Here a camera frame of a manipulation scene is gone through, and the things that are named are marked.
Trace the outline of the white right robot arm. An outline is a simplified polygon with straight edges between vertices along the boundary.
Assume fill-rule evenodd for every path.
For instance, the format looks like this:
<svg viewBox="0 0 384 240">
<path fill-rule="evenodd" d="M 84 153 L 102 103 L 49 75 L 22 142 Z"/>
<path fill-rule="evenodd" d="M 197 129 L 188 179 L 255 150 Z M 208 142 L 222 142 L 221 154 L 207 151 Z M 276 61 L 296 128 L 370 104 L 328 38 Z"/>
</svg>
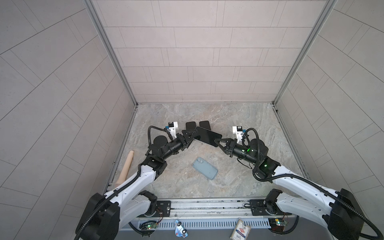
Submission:
<svg viewBox="0 0 384 240">
<path fill-rule="evenodd" d="M 271 182 L 299 195 L 291 197 L 273 190 L 267 200 L 271 214 L 280 210 L 313 221 L 338 240 L 358 240 L 364 225 L 364 215 L 355 196 L 346 189 L 336 191 L 303 178 L 268 157 L 269 149 L 261 140 L 251 140 L 249 146 L 236 139 L 216 139 L 220 149 L 230 157 L 252 164 L 253 175 L 262 182 Z"/>
</svg>

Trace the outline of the purple-edged phone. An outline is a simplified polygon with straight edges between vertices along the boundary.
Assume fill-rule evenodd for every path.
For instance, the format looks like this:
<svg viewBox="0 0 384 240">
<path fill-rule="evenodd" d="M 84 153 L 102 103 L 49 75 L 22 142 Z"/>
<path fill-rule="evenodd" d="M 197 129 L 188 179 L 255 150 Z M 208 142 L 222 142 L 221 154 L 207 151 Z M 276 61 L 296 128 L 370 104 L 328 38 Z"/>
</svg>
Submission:
<svg viewBox="0 0 384 240">
<path fill-rule="evenodd" d="M 207 129 L 207 130 L 211 130 L 211 125 L 210 125 L 209 121 L 201 121 L 201 122 L 199 122 L 199 126 L 201 128 L 204 128 L 204 129 Z"/>
<path fill-rule="evenodd" d="M 187 131 L 193 131 L 197 127 L 196 122 L 187 122 L 186 123 L 186 130 Z"/>
</svg>

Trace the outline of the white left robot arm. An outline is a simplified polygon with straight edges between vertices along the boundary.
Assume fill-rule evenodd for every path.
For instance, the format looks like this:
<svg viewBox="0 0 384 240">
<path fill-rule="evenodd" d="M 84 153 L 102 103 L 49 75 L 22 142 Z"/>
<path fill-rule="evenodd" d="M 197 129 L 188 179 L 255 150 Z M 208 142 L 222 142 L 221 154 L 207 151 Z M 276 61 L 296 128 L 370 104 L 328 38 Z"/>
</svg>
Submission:
<svg viewBox="0 0 384 240">
<path fill-rule="evenodd" d="M 148 139 L 146 158 L 139 164 L 137 173 L 112 191 L 96 193 L 89 199 L 76 227 L 75 239 L 113 240 L 136 217 L 154 214 L 157 197 L 145 187 L 163 173 L 166 159 L 187 149 L 196 136 L 197 130 L 183 130 L 175 137 L 168 134 Z"/>
</svg>

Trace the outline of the black phone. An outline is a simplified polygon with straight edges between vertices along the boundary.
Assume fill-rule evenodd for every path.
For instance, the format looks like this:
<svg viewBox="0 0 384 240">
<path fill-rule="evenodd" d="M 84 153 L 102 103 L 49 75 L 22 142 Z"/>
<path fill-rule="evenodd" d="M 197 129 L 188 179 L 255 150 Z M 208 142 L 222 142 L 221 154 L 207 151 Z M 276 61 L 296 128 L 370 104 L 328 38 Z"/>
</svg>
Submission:
<svg viewBox="0 0 384 240">
<path fill-rule="evenodd" d="M 208 144 L 213 147 L 218 147 L 218 144 L 215 142 L 216 139 L 221 139 L 222 135 L 211 130 L 196 127 L 197 135 L 195 136 L 195 140 L 198 140 L 202 143 Z"/>
</svg>

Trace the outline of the light blue phone case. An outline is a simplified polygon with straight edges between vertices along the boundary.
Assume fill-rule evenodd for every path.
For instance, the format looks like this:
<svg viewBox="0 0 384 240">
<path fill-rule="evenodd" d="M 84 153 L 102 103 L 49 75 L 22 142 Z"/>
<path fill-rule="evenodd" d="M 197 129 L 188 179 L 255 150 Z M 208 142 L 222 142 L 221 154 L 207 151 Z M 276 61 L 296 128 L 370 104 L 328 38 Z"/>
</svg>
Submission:
<svg viewBox="0 0 384 240">
<path fill-rule="evenodd" d="M 209 180 L 213 180 L 218 174 L 218 169 L 201 157 L 194 161 L 193 168 Z"/>
</svg>

